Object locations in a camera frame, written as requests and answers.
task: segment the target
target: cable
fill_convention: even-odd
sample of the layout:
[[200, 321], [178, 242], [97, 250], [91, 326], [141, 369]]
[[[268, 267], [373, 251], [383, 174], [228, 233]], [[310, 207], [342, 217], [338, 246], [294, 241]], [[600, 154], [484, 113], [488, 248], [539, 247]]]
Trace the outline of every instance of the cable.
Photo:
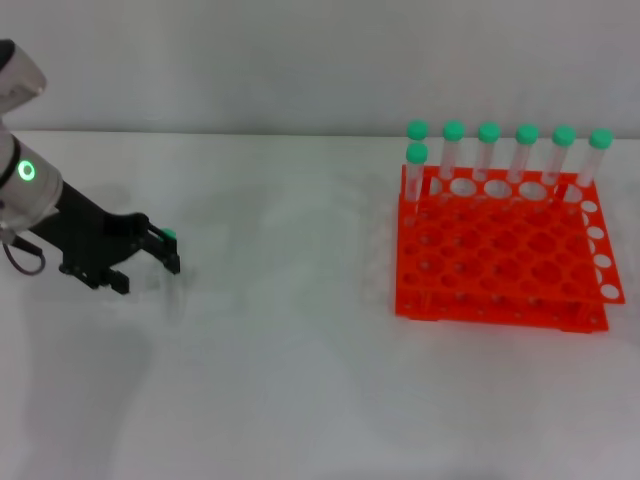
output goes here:
[[27, 275], [29, 277], [35, 277], [36, 275], [41, 274], [44, 271], [44, 268], [47, 266], [47, 259], [44, 258], [43, 254], [40, 254], [40, 255], [37, 255], [37, 257], [40, 259], [40, 266], [35, 270], [26, 270], [13, 257], [13, 253], [11, 253], [11, 250], [9, 249], [9, 245], [7, 245], [6, 243], [3, 243], [2, 248], [4, 249], [4, 253], [7, 256], [7, 259], [9, 260], [11, 265], [13, 265], [13, 268], [18, 270], [23, 275]]

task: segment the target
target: green cap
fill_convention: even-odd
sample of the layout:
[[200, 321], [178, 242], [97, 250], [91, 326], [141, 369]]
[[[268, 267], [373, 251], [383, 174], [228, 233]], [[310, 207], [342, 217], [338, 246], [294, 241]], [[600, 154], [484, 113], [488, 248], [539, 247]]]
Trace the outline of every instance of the green cap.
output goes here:
[[524, 124], [518, 127], [516, 140], [521, 145], [533, 145], [538, 140], [538, 127], [531, 124]]
[[173, 238], [174, 240], [178, 238], [178, 236], [176, 235], [176, 232], [174, 232], [170, 228], [163, 228], [162, 233], [164, 233], [167, 237]]
[[589, 145], [598, 150], [606, 150], [612, 143], [613, 132], [606, 128], [596, 128], [589, 137]]
[[553, 143], [559, 147], [570, 147], [576, 139], [576, 131], [568, 125], [560, 125], [553, 131]]
[[489, 122], [483, 123], [478, 129], [478, 139], [482, 143], [496, 143], [500, 138], [500, 125]]
[[464, 123], [459, 120], [450, 120], [444, 124], [442, 136], [447, 142], [459, 142], [464, 137]]
[[429, 125], [422, 120], [413, 120], [407, 126], [407, 137], [414, 142], [421, 142], [429, 135]]
[[427, 161], [429, 149], [424, 143], [412, 143], [407, 147], [407, 161], [414, 165], [422, 165]]

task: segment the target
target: test tube rack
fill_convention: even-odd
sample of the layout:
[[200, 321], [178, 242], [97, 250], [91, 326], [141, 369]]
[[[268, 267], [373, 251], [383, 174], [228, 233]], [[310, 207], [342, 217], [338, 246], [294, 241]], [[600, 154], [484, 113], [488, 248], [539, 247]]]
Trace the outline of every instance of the test tube rack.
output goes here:
[[428, 166], [419, 201], [408, 202], [403, 166], [396, 314], [608, 330], [604, 305], [624, 303], [624, 294], [595, 183], [567, 203], [576, 174], [561, 173], [552, 187], [538, 183], [541, 172], [526, 171], [516, 185], [506, 174], [492, 169], [476, 182], [471, 168], [458, 167], [444, 181]]

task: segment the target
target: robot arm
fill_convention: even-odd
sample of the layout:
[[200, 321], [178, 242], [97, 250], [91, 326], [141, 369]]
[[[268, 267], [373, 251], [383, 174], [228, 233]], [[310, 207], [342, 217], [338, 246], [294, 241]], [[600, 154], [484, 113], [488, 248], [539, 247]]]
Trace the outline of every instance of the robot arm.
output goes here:
[[[40, 95], [45, 86], [35, 63], [11, 40], [0, 40], [0, 118]], [[180, 272], [173, 236], [142, 213], [105, 212], [0, 123], [0, 240], [43, 258], [38, 247], [18, 236], [25, 230], [58, 248], [60, 271], [92, 289], [109, 286], [129, 293], [128, 277], [112, 267], [139, 250], [171, 273]]]

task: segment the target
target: white wall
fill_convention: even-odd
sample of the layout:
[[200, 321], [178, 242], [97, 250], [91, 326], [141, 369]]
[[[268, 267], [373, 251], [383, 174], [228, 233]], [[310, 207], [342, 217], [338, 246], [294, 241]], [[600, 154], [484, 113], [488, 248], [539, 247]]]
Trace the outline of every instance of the white wall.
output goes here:
[[49, 78], [12, 127], [640, 129], [638, 0], [2, 0]]

